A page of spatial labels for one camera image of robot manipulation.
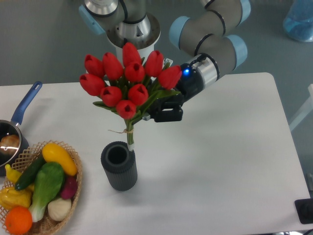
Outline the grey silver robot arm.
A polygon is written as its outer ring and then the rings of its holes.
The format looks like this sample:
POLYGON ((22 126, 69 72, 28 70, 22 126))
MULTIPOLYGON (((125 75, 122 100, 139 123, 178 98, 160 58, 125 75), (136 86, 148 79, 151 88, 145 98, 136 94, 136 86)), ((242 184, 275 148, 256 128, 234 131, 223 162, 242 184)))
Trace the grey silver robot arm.
MULTIPOLYGON (((157 98, 139 119, 180 121, 183 103, 245 61, 244 41, 229 31, 250 15, 249 1, 204 0, 202 5, 206 12, 201 17, 179 17, 169 30, 171 43, 191 56, 181 65, 182 76, 176 86, 179 94, 157 98)), ((146 11, 142 0, 86 0, 79 13, 92 32, 107 35, 118 59, 122 59, 122 47, 127 42, 147 58, 160 37, 159 22, 146 11)))

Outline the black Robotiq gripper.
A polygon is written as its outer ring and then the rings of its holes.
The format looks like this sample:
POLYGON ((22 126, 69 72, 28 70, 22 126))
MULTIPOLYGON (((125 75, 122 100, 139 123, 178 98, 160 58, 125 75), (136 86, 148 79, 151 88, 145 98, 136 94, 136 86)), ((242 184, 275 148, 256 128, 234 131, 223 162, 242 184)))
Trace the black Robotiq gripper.
POLYGON ((165 90, 179 92, 169 97, 158 98, 144 113, 143 120, 155 122, 181 121, 182 105, 204 88, 203 79, 190 64, 182 64, 165 69, 157 77, 165 90))

